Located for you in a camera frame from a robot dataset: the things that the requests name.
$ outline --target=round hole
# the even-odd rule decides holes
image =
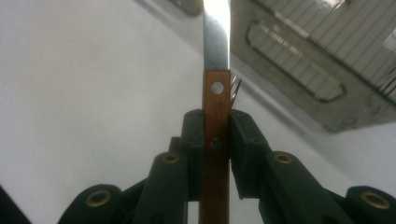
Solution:
[[[364,200],[366,203],[370,204],[372,207],[378,209],[390,208],[390,203],[386,199],[371,191],[364,191],[361,194],[361,199]]]
[[[163,161],[166,163],[176,163],[179,160],[179,156],[177,154],[167,154],[163,157]]]
[[[276,161],[278,161],[280,163],[284,163],[284,164],[290,164],[293,161],[293,159],[289,155],[286,155],[286,154],[276,154],[274,156],[274,159]]]
[[[320,217],[320,223],[321,224],[338,224],[338,221],[334,217],[331,217],[329,215],[323,215]]]
[[[106,189],[99,189],[88,195],[85,204],[87,204],[89,207],[98,207],[107,203],[108,201],[110,201],[110,199],[111,199],[110,191]]]

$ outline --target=brass grommet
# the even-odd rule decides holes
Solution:
[[[275,154],[274,159],[280,163],[284,163],[284,164],[290,164],[293,162],[293,159],[291,158],[291,156],[284,154],[284,153],[278,153]]]
[[[99,189],[90,195],[88,195],[85,204],[89,207],[98,207],[101,206],[111,199],[111,193],[107,189]]]
[[[166,163],[177,163],[180,157],[177,154],[166,154],[163,156],[163,161]]]
[[[364,191],[361,194],[361,199],[370,204],[372,207],[378,208],[378,209],[389,209],[390,208],[390,203],[381,197],[380,195],[373,193],[371,191]]]

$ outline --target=knife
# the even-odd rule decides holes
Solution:
[[[205,175],[200,224],[229,223],[230,2],[204,0]]]

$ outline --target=wooden knife handle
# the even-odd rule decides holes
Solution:
[[[200,224],[229,223],[230,70],[205,70],[205,177]]]

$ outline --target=metal rivet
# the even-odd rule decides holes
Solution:
[[[212,92],[216,95],[221,94],[224,91],[224,86],[221,82],[214,82],[211,88]]]
[[[163,161],[166,163],[177,163],[180,157],[177,154],[166,154],[163,156]]]
[[[222,148],[222,142],[219,138],[214,138],[212,142],[210,142],[210,147],[215,150],[220,150]]]
[[[275,154],[274,159],[280,163],[290,164],[293,162],[291,156],[283,153]]]
[[[386,199],[371,191],[364,191],[361,194],[361,199],[364,200],[366,203],[370,204],[372,207],[378,209],[390,208],[390,203]]]
[[[91,193],[88,197],[87,200],[85,201],[85,204],[87,204],[89,207],[98,207],[101,206],[111,199],[111,193],[107,189],[99,189],[93,193]]]

